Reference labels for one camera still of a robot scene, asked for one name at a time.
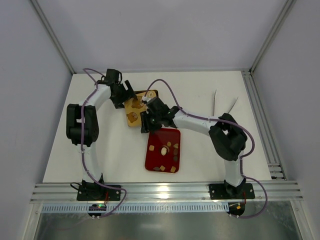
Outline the silver tin lid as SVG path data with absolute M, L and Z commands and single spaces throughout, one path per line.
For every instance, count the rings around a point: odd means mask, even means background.
M 130 98 L 124 103 L 125 115 L 129 127 L 140 127 L 142 125 L 141 112 L 147 110 L 146 105 L 142 102 L 145 91 L 135 91 L 137 99 Z

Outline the metal tongs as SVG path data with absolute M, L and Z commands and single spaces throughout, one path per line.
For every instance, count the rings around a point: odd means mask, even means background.
M 218 104 L 217 104 L 217 92 L 218 92 L 218 90 L 215 89 L 214 92 L 213 92 L 213 94 L 212 94 L 212 115 L 213 115 L 214 117 L 217 117 L 217 116 L 218 116 L 218 115 L 217 115 L 217 111 L 216 111 L 216 108 L 217 108 L 217 106 L 218 106 Z M 231 113 L 231 111 L 232 111 L 233 108 L 235 107 L 238 99 L 239 99 L 239 97 L 237 96 L 235 99 L 232 100 L 230 106 L 229 106 L 228 109 L 225 111 L 225 113 L 227 113 L 227 114 L 230 114 L 230 113 Z

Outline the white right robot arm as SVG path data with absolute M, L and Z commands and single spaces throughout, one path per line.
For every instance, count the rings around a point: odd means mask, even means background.
M 242 155 L 248 140 L 244 129 L 228 113 L 212 118 L 196 116 L 173 106 L 169 108 L 159 97 L 142 97 L 147 110 L 140 113 L 141 132 L 153 133 L 162 127 L 186 129 L 210 137 L 213 147 L 224 160 L 226 194 L 236 198 L 242 194 L 246 179 Z

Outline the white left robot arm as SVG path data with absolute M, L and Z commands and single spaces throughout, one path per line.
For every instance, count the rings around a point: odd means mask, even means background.
M 125 190 L 120 185 L 106 185 L 103 171 L 99 167 L 96 142 L 100 128 L 98 110 L 107 101 L 116 109 L 123 109 L 124 103 L 136 98 L 128 80 L 123 81 L 119 70 L 107 69 L 94 80 L 93 91 L 77 104 L 66 108 L 66 136 L 77 147 L 83 170 L 82 180 L 77 188 L 78 201 L 120 201 Z

